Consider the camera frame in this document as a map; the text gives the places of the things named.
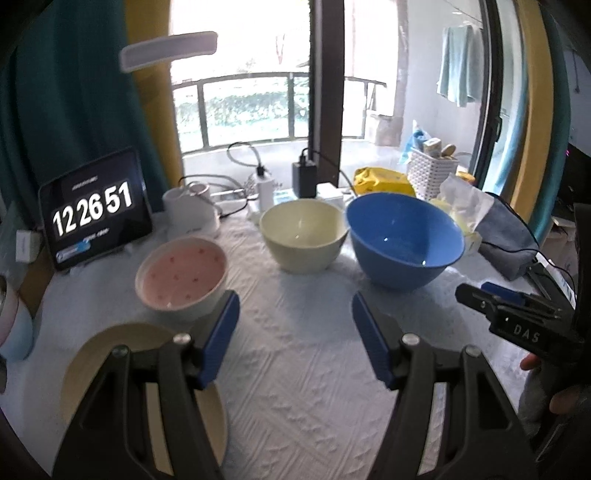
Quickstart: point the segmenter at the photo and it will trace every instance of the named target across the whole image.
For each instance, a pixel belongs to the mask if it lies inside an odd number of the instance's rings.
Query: pink dotted pattern
[[[144,296],[157,309],[179,309],[211,292],[226,271],[223,252],[211,244],[184,244],[150,266]]]

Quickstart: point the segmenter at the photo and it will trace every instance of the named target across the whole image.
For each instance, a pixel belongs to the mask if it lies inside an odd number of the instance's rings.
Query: blue plastic bag
[[[404,147],[404,152],[402,152],[402,156],[400,157],[400,161],[398,164],[405,165],[410,160],[410,151],[413,148],[419,150],[419,152],[423,151],[423,144],[431,138],[427,132],[425,132],[417,123],[416,120],[413,120],[413,134],[407,141],[406,146]]]

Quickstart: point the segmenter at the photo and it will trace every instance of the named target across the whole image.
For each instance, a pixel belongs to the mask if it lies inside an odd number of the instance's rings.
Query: pink container
[[[7,362],[18,362],[33,347],[33,321],[25,303],[1,275],[0,290],[6,292],[0,306],[0,355]]]
[[[135,292],[149,308],[193,322],[213,310],[226,290],[227,273],[222,247],[185,236],[149,254],[135,276]]]

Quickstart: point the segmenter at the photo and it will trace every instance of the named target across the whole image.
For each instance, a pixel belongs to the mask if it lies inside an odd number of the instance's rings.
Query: teal curtain
[[[44,183],[125,147],[138,151],[153,210],[167,182],[131,75],[124,0],[54,0],[0,73],[0,191],[39,224]]]
[[[552,138],[550,140],[550,151],[548,152],[548,163],[544,171],[540,194],[530,218],[530,229],[536,240],[541,243],[550,224],[552,209],[562,180],[566,151],[569,147],[570,89],[564,62],[564,50],[558,28],[546,9],[542,7],[540,10],[548,33],[554,76],[554,118],[552,119]]]

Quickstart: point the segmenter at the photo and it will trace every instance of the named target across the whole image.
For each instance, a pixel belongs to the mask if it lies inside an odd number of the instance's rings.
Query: blue container
[[[464,235],[449,215],[398,193],[370,193],[347,208],[359,265],[375,283],[411,291],[434,280],[464,251]]]

